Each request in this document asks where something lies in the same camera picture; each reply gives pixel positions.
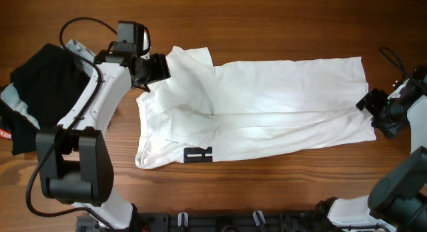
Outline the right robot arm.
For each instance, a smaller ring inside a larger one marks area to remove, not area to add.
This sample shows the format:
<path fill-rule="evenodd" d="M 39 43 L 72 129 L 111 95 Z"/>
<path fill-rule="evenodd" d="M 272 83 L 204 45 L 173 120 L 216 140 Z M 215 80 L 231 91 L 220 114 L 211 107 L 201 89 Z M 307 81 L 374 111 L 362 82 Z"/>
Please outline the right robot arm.
<path fill-rule="evenodd" d="M 426 66 L 418 67 L 392 94 L 373 89 L 358 103 L 372 125 L 388 138 L 409 124 L 411 151 L 383 177 L 369 195 L 330 198 L 317 204 L 314 231 L 425 231 L 426 196 Z"/>

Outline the white t-shirt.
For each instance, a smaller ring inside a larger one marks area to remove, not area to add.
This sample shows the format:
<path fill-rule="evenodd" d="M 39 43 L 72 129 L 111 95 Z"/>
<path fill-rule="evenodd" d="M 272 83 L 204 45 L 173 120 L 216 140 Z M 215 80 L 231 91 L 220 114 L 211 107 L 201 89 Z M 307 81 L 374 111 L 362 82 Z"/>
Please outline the white t-shirt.
<path fill-rule="evenodd" d="M 174 47 L 171 76 L 137 98 L 141 135 L 135 164 L 182 162 L 187 148 L 212 159 L 257 159 L 376 139 L 360 57 L 235 61 L 215 66 L 207 48 Z"/>

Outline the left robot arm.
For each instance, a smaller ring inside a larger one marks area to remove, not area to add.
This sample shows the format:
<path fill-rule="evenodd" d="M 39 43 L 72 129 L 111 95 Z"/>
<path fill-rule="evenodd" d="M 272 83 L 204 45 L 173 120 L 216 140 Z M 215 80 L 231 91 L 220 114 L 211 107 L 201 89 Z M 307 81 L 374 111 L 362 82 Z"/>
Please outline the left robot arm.
<path fill-rule="evenodd" d="M 117 38 L 92 60 L 65 51 L 93 69 L 86 88 L 70 111 L 36 136 L 38 164 L 28 182 L 25 202 L 32 214 L 58 217 L 78 211 L 94 221 L 92 230 L 147 231 L 133 203 L 113 189 L 113 165 L 106 129 L 131 88 L 170 78 L 165 55 L 151 54 L 148 28 L 119 21 Z"/>

